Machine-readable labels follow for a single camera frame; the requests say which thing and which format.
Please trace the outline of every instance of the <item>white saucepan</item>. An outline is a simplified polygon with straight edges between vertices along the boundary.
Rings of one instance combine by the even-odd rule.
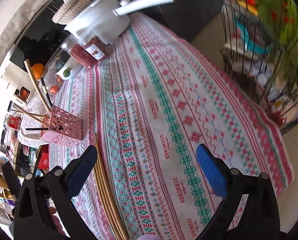
[[[128,13],[174,1],[134,0],[120,6],[117,0],[94,0],[65,27],[65,30],[77,36],[81,31],[91,28],[104,43],[113,43],[130,24]]]

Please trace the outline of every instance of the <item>blue gripper pad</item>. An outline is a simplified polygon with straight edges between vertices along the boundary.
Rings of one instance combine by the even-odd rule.
[[[78,196],[97,161],[97,149],[90,145],[78,159],[72,160],[65,168],[67,197]]]
[[[228,166],[223,160],[215,158],[204,144],[198,145],[196,158],[212,190],[216,195],[225,199],[230,180],[230,169]]]

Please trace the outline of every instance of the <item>screw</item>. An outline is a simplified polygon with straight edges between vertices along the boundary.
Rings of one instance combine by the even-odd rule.
[[[261,177],[263,177],[264,179],[267,179],[267,178],[269,178],[269,176],[268,176],[268,174],[267,173],[261,173]]]
[[[62,170],[61,169],[55,171],[55,175],[56,176],[60,176],[61,174],[62,174]]]
[[[31,178],[32,178],[32,174],[31,173],[27,174],[26,177],[25,177],[25,179],[31,179]]]
[[[231,169],[231,173],[232,173],[233,175],[238,175],[240,172],[239,172],[238,169],[233,168],[233,169]]]

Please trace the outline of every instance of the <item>green lime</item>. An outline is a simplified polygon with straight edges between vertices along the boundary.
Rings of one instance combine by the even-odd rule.
[[[70,68],[67,68],[64,73],[63,73],[64,77],[69,77],[70,76]]]

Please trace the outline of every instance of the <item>jar label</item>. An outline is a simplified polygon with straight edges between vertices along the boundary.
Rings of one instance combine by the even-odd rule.
[[[88,51],[95,59],[101,59],[104,57],[104,53],[95,45],[91,44],[88,48],[86,48],[86,51]]]

